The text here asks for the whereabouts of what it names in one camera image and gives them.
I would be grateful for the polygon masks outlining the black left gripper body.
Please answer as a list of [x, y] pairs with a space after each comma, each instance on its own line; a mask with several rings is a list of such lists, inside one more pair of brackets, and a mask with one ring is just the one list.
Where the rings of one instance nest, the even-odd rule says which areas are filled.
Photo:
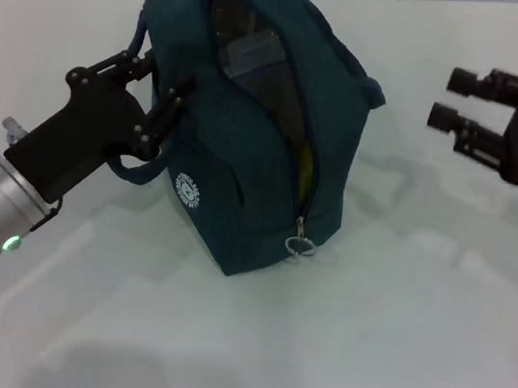
[[156, 157], [146, 113], [125, 88], [130, 81], [82, 68], [68, 73], [66, 106], [4, 152], [47, 203], [55, 203], [112, 157]]

